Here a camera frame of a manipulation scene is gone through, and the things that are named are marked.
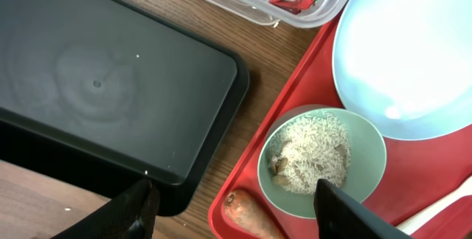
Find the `white rice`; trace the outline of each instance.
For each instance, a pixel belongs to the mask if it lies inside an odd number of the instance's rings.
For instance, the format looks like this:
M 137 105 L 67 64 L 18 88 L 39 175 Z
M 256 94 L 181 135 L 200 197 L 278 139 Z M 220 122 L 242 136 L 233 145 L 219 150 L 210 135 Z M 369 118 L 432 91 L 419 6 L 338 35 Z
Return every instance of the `white rice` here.
M 345 154 L 336 147 L 345 149 Z M 314 194 L 319 179 L 340 187 L 347 177 L 350 146 L 347 128 L 338 117 L 324 112 L 324 117 L 303 115 L 280 129 L 269 145 L 279 159 L 288 159 L 279 176 L 287 176 L 287 191 Z

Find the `orange carrot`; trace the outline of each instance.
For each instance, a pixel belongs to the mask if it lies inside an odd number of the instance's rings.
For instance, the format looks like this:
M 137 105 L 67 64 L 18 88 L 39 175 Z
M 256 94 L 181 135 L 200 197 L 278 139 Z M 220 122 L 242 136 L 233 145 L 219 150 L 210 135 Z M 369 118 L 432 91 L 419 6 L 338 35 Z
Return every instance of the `orange carrot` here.
M 224 201 L 228 218 L 250 234 L 262 239 L 284 239 L 281 231 L 257 202 L 243 190 L 234 190 Z

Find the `light green bowl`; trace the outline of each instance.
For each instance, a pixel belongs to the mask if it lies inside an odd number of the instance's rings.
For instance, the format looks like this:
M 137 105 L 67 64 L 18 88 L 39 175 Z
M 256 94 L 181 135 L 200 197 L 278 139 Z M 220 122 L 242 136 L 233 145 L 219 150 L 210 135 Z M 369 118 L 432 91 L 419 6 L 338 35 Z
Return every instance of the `light green bowl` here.
M 364 201 L 378 186 L 386 166 L 384 138 L 372 123 L 353 112 L 328 108 L 322 105 L 304 105 L 280 117 L 269 129 L 257 165 L 259 185 L 265 197 L 283 212 L 300 218 L 316 218 L 313 195 L 300 195 L 285 191 L 272 182 L 274 174 L 270 168 L 271 151 L 268 146 L 278 130 L 291 124 L 297 117 L 310 115 L 324 117 L 326 112 L 337 116 L 347 126 L 351 147 L 351 163 L 347 168 L 347 178 L 342 190 L 356 201 Z

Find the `spoon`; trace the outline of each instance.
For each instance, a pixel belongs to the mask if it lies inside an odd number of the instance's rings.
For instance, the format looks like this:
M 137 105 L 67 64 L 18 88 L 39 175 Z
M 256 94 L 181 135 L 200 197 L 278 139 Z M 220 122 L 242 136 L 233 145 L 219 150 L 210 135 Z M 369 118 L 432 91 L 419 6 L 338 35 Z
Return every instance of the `spoon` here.
M 411 235 L 431 220 L 435 215 L 442 212 L 454 202 L 468 195 L 472 195 L 472 176 L 465 180 L 456 190 L 447 194 L 444 198 L 434 202 L 403 223 L 398 224 L 397 228 L 407 235 Z

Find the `wood grain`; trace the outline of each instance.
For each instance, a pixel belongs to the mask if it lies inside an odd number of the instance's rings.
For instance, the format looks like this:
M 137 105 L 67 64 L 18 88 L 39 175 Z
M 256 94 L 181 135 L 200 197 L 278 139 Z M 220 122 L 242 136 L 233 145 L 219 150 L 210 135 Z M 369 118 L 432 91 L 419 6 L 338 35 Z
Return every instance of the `wood grain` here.
M 317 29 L 287 24 L 261 27 L 204 0 L 126 0 L 241 54 L 251 72 L 246 101 L 213 159 L 189 208 L 157 218 L 153 238 L 213 238 L 209 205 Z M 0 162 L 0 238 L 44 239 L 75 224 L 108 199 L 37 173 Z

